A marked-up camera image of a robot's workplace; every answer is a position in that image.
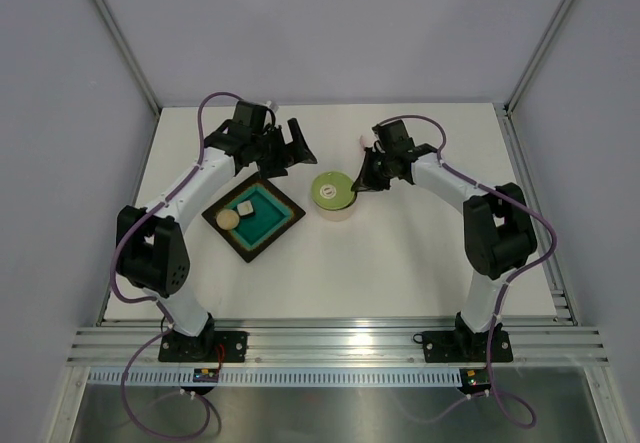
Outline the green round lid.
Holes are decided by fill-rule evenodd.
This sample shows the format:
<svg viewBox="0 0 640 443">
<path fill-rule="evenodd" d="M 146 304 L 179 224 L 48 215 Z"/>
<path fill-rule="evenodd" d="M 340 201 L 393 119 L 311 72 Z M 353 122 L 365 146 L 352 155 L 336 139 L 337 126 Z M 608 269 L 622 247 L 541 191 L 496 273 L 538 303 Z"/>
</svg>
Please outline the green round lid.
<svg viewBox="0 0 640 443">
<path fill-rule="evenodd" d="M 344 210 L 356 199 L 352 185 L 353 180 L 345 173 L 339 171 L 321 173 L 311 184 L 311 199 L 323 210 Z"/>
</svg>

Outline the round metal lunch tin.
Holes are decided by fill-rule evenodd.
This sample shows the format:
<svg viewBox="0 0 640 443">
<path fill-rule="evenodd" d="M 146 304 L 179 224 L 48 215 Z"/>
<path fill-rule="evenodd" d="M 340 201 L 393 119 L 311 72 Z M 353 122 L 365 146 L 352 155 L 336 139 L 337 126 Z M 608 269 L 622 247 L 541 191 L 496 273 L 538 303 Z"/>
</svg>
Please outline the round metal lunch tin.
<svg viewBox="0 0 640 443">
<path fill-rule="evenodd" d="M 315 204 L 316 212 L 321 218 L 331 222 L 342 222 L 351 217 L 357 208 L 357 199 L 354 198 L 349 205 L 339 209 L 328 209 L 319 204 Z"/>
</svg>

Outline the dark square teal plate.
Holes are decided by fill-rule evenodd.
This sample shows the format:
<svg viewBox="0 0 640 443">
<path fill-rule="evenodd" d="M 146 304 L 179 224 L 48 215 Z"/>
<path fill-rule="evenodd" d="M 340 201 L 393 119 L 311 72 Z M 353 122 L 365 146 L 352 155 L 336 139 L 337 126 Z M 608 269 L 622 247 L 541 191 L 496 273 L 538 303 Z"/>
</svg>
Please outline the dark square teal plate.
<svg viewBox="0 0 640 443">
<path fill-rule="evenodd" d="M 219 226 L 222 210 L 240 214 L 242 203 L 252 211 L 241 216 L 230 230 Z M 240 258 L 250 263 L 306 215 L 305 210 L 267 179 L 254 173 L 202 212 L 203 219 L 230 245 Z"/>
</svg>

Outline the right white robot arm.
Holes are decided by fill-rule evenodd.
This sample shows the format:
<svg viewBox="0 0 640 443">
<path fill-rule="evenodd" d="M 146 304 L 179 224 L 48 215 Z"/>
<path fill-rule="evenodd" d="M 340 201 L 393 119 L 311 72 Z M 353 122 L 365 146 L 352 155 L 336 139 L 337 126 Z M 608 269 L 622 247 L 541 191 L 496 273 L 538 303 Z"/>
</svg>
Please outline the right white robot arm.
<svg viewBox="0 0 640 443">
<path fill-rule="evenodd" d="M 381 192 L 402 180 L 427 190 L 457 210 L 463 223 L 464 251 L 473 268 L 471 284 L 454 329 L 442 337 L 441 350 L 465 361 L 487 354 L 498 333 L 508 277 L 525 267 L 537 251 L 532 216 L 515 183 L 489 187 L 446 163 L 446 135 L 434 147 L 416 144 L 401 118 L 372 127 L 374 143 L 364 148 L 356 193 Z"/>
</svg>

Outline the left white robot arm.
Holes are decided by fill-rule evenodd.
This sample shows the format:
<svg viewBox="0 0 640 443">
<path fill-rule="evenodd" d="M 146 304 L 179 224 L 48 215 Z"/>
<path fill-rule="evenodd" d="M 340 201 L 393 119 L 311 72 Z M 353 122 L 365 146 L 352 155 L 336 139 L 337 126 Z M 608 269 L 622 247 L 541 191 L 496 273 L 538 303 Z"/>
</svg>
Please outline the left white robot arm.
<svg viewBox="0 0 640 443">
<path fill-rule="evenodd" d="M 255 164 L 262 177 L 286 175 L 297 164 L 314 164 L 299 122 L 291 118 L 283 136 L 274 111 L 237 99 L 231 118 L 211 133 L 199 124 L 194 163 L 150 203 L 122 208 L 110 266 L 112 294 L 125 304 L 150 302 L 162 313 L 162 362 L 217 362 L 228 339 L 188 287 L 190 258 L 184 234 L 205 204 L 238 173 Z"/>
</svg>

